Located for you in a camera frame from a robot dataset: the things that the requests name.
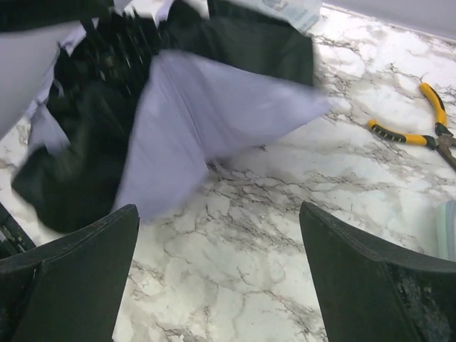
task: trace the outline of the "black fabric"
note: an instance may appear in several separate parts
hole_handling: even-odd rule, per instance
[[[96,30],[85,22],[88,37],[71,56],[61,52],[55,75],[64,96],[53,89],[47,107],[71,145],[57,155],[44,147],[32,152],[12,183],[46,226],[72,232],[113,208],[138,98],[159,51],[180,49],[252,73],[314,84],[309,37],[229,2],[211,0],[209,6],[212,18],[204,19],[176,0],[158,29],[152,18],[117,14],[100,20]],[[63,220],[71,223],[62,226]]]
[[[107,16],[113,0],[0,1],[0,33]]]
[[[303,203],[301,232],[329,342],[456,341],[456,263]]]
[[[128,205],[0,260],[0,341],[111,341],[138,220],[135,206]]]

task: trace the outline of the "black plastic piece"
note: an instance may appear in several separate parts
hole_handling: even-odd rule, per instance
[[[303,203],[301,232],[329,342],[456,341],[456,263]]]
[[[136,207],[127,205],[0,260],[0,341],[112,341],[138,223]]]
[[[36,245],[0,203],[0,259],[29,251]]]

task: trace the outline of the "black curved plastic part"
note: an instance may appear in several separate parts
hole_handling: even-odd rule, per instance
[[[0,1],[0,32],[40,29],[107,16],[113,0]]]
[[[329,342],[456,341],[456,263],[391,244],[310,203],[299,219]]]
[[[127,205],[0,260],[0,341],[111,341],[138,222],[136,207]]]

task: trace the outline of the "marble floor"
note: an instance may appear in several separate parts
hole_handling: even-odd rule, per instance
[[[140,10],[157,4],[142,0]],[[333,110],[214,164],[187,205],[141,226],[116,342],[327,341],[299,229],[302,201],[437,255],[435,208],[456,197],[456,173],[436,152],[379,140],[366,123],[432,134],[418,90],[425,81],[456,130],[456,45],[333,8],[321,14],[311,32]],[[56,235],[9,184],[27,133],[21,122],[1,141],[0,200],[43,244]]]

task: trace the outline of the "black cloth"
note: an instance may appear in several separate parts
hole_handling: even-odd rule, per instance
[[[12,182],[45,225],[72,232],[113,208],[135,109],[151,60],[160,51],[177,49],[244,71],[314,85],[309,37],[285,21],[229,2],[208,4],[210,19],[204,19],[176,0],[158,28],[152,18],[118,14],[100,18],[97,29],[84,21],[88,36],[71,56],[62,51],[55,66],[65,95],[51,89],[47,103],[71,146],[58,155],[45,147],[35,150]]]

